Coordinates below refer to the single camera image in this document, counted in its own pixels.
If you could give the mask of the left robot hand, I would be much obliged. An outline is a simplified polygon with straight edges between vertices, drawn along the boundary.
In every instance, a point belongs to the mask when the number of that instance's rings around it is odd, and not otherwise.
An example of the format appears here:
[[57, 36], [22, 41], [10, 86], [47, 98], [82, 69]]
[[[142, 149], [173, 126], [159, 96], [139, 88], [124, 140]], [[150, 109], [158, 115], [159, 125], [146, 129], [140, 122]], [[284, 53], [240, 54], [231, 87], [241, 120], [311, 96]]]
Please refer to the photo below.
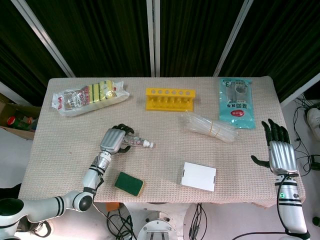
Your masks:
[[100, 150], [108, 152], [111, 155], [128, 152], [131, 147], [126, 146], [125, 148], [121, 148], [121, 145], [123, 144], [125, 136], [127, 136], [129, 133], [134, 134], [135, 131], [123, 123], [114, 125], [105, 133], [100, 143]]

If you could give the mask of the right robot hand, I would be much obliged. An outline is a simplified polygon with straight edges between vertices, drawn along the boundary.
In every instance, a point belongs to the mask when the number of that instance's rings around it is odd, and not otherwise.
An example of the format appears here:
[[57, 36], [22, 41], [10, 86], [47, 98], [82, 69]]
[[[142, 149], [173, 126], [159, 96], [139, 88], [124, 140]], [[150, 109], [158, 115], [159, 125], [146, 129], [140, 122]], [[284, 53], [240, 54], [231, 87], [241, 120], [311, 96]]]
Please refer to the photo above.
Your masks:
[[252, 161], [261, 167], [270, 169], [276, 175], [298, 175], [298, 167], [294, 146], [291, 144], [289, 133], [283, 126], [278, 125], [272, 119], [261, 122], [268, 147], [268, 161], [259, 160], [251, 155]]

